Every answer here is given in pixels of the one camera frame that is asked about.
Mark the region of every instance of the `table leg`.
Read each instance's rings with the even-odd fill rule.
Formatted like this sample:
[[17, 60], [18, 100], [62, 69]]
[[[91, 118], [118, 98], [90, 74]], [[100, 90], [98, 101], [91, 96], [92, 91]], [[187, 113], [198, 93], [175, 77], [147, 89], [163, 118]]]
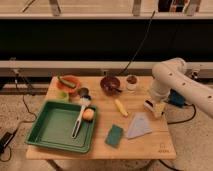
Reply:
[[54, 160], [46, 160], [47, 163], [49, 163], [56, 171], [61, 171], [62, 168], [57, 165], [57, 163]]

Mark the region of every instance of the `brown bowl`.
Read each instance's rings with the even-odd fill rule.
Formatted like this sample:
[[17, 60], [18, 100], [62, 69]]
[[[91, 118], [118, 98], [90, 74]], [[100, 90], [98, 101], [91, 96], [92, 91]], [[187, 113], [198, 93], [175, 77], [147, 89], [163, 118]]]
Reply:
[[115, 95], [119, 93], [120, 81], [114, 76], [106, 76], [100, 82], [102, 90], [107, 95]]

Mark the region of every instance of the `toy banana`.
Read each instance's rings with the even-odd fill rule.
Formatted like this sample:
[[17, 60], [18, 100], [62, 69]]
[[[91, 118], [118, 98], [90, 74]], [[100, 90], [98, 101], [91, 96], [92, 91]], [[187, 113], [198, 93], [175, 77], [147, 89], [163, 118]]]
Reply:
[[121, 113], [123, 116], [127, 117], [127, 116], [128, 116], [128, 112], [126, 111], [126, 109], [124, 108], [124, 106], [123, 106], [123, 104], [120, 102], [120, 100], [115, 99], [115, 104], [116, 104], [118, 110], [120, 111], [120, 113]]

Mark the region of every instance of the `plastic tray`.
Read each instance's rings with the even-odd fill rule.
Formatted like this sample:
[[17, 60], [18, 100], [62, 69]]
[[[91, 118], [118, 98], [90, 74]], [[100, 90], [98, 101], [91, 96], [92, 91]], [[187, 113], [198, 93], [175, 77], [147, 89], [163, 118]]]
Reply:
[[92, 122], [82, 120], [79, 133], [72, 138], [74, 123], [80, 112], [80, 105], [46, 101], [40, 110], [36, 122], [33, 124], [26, 139], [27, 144], [86, 153], [90, 149], [97, 108]]

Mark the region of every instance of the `bowl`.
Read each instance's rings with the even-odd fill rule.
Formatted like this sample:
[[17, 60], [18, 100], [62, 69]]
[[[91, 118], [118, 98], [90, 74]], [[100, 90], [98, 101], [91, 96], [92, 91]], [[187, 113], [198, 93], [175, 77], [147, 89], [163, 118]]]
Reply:
[[107, 95], [116, 95], [120, 93], [120, 81], [114, 76], [105, 76], [101, 80], [100, 86]]
[[60, 77], [66, 81], [73, 82], [76, 86], [75, 86], [75, 88], [71, 88], [71, 87], [68, 87], [67, 85], [63, 84], [61, 81], [57, 80], [56, 85], [57, 85], [58, 89], [68, 92], [70, 94], [77, 93], [77, 90], [79, 89], [79, 87], [81, 85], [80, 81], [78, 80], [77, 77], [75, 77], [73, 75], [64, 75], [64, 76], [60, 76]]

